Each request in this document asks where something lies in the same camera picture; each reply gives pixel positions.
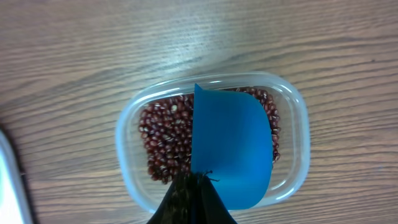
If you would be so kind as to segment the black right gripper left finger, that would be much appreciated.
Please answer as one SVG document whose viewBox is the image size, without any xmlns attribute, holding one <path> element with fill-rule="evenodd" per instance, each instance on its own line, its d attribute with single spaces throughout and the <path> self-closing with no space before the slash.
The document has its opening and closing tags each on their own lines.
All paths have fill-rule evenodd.
<svg viewBox="0 0 398 224">
<path fill-rule="evenodd" d="M 147 224 L 189 224 L 197 176 L 179 173 Z"/>
</svg>

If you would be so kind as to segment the red adzuki beans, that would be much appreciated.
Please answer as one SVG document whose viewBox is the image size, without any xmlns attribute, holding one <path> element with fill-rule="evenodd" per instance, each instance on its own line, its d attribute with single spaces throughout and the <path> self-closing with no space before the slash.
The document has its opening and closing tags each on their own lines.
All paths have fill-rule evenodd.
<svg viewBox="0 0 398 224">
<path fill-rule="evenodd" d="M 191 173 L 193 106 L 191 93 L 151 101 L 141 111 L 138 131 L 152 180 L 168 184 Z"/>
</svg>

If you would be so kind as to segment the blue plastic measuring scoop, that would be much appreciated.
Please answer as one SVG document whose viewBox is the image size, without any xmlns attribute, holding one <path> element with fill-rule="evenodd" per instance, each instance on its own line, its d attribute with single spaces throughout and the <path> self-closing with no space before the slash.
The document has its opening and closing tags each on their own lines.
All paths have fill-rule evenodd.
<svg viewBox="0 0 398 224">
<path fill-rule="evenodd" d="M 269 119 L 253 96 L 195 85 L 191 170 L 208 172 L 228 210 L 265 196 L 272 171 Z"/>
</svg>

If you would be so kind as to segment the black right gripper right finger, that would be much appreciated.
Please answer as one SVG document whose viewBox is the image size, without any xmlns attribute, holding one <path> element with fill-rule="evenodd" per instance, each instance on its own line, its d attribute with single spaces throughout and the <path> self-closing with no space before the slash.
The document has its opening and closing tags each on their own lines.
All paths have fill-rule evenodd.
<svg viewBox="0 0 398 224">
<path fill-rule="evenodd" d="M 215 190 L 209 172 L 197 173 L 194 194 L 194 223 L 196 224 L 237 224 L 229 214 Z"/>
</svg>

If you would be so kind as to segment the clear plastic container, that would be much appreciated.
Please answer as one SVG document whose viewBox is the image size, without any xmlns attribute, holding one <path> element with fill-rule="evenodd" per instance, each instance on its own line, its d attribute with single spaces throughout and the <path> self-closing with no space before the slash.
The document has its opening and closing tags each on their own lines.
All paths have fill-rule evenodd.
<svg viewBox="0 0 398 224">
<path fill-rule="evenodd" d="M 281 158 L 274 164 L 266 194 L 255 207 L 279 203 L 298 191 L 310 166 L 308 111 L 301 94 L 288 81 L 271 73 L 221 73 L 157 83 L 140 91 L 122 110 L 115 132 L 116 153 L 131 198 L 145 211 L 154 213 L 169 188 L 152 180 L 147 172 L 147 153 L 138 131 L 141 111 L 151 101 L 191 94 L 195 84 L 212 90 L 251 86 L 273 96 L 280 117 L 278 151 Z"/>
</svg>

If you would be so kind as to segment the white digital kitchen scale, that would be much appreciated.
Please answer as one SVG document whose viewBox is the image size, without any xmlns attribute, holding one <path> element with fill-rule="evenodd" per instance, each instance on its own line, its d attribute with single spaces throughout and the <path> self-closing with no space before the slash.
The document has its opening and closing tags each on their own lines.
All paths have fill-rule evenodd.
<svg viewBox="0 0 398 224">
<path fill-rule="evenodd" d="M 14 151 L 2 131 L 1 224 L 34 224 Z"/>
</svg>

